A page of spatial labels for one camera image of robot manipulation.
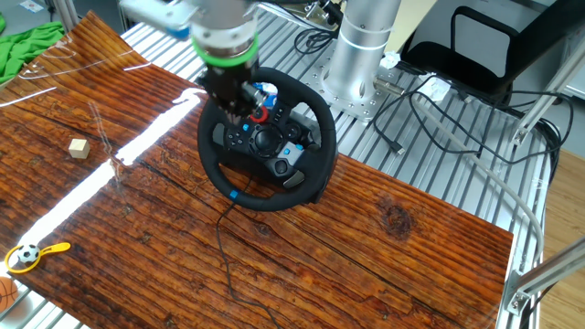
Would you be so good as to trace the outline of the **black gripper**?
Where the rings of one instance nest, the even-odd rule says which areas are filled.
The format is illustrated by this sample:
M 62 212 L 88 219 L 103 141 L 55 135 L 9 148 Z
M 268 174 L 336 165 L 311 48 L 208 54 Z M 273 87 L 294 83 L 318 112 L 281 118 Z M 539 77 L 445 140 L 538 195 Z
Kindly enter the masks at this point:
M 207 70 L 201 75 L 200 85 L 229 122 L 240 122 L 242 117 L 254 122 L 265 120 L 263 106 L 268 94 L 249 84 L 257 69 L 256 63 L 234 67 L 207 64 Z M 240 112 L 238 102 L 242 102 Z

